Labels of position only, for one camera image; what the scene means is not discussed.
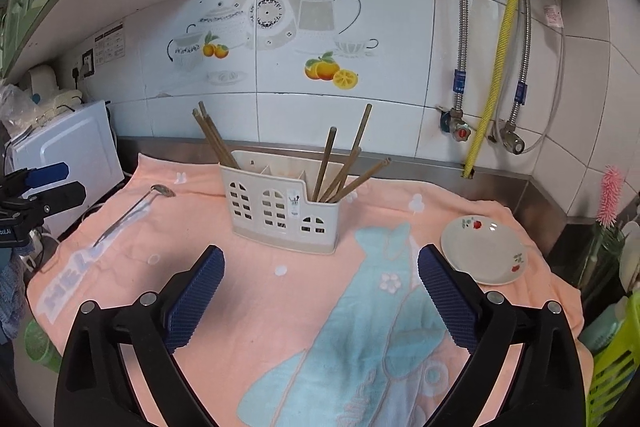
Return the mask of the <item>white floral ceramic plate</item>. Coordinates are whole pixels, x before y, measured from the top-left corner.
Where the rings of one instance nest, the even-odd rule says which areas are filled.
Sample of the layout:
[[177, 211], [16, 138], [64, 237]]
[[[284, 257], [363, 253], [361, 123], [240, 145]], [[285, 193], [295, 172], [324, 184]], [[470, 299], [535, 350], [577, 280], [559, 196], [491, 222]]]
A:
[[526, 248], [506, 225], [485, 216], [463, 216], [446, 225], [442, 254], [454, 269], [480, 285], [511, 284], [527, 267]]

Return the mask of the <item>metal ladle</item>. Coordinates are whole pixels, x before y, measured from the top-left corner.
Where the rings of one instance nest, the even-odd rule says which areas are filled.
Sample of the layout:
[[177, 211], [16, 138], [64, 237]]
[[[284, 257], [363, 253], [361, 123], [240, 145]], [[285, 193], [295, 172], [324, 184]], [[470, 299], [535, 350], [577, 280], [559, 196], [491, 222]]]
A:
[[92, 244], [96, 247], [114, 233], [121, 225], [123, 225], [132, 215], [142, 209], [145, 204], [149, 204], [151, 200], [156, 196], [163, 196], [167, 198], [175, 197], [176, 193], [166, 185], [153, 184], [148, 191], [146, 191], [128, 210], [126, 210], [115, 222], [113, 222]]

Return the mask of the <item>white microwave oven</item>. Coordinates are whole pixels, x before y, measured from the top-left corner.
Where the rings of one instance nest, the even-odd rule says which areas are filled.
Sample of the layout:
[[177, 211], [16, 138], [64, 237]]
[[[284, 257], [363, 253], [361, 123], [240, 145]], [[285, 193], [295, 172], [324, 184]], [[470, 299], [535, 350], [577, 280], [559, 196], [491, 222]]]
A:
[[104, 102], [78, 106], [10, 145], [6, 167], [13, 171], [61, 161], [70, 169], [64, 181], [80, 182], [86, 189], [86, 199], [82, 205], [44, 220], [54, 237], [60, 237], [124, 179]]

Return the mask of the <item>pink and blue towel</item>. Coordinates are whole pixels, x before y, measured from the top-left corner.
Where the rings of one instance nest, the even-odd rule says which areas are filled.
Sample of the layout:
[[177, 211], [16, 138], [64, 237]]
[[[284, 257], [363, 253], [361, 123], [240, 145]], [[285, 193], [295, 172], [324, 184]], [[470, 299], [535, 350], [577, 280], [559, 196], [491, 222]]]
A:
[[[154, 197], [93, 247], [153, 184], [176, 196]], [[175, 357], [218, 424], [421, 426], [468, 354], [428, 298], [416, 258], [466, 215], [516, 227], [498, 202], [372, 180], [341, 203], [333, 254], [282, 251], [233, 233], [216, 166], [143, 156], [29, 282], [28, 301], [63, 348], [81, 303], [131, 305], [215, 245], [224, 279]]]

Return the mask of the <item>cream plastic utensil holder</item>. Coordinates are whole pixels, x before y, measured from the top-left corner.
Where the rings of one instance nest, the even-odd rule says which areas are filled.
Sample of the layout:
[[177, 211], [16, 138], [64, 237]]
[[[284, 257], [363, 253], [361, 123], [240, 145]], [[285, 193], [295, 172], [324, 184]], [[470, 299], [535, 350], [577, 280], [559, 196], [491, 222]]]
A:
[[232, 230], [271, 247], [330, 255], [337, 245], [340, 206], [314, 202], [321, 161], [234, 150], [238, 168], [220, 168]]

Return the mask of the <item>pink bottle brush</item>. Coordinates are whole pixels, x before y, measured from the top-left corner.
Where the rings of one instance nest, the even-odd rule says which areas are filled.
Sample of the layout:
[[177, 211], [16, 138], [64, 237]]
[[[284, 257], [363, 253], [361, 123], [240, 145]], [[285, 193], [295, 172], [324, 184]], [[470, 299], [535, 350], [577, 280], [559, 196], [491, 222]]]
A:
[[601, 180], [601, 195], [597, 221], [602, 228], [611, 228], [617, 217], [617, 206], [622, 196], [624, 177], [615, 166], [608, 166]]

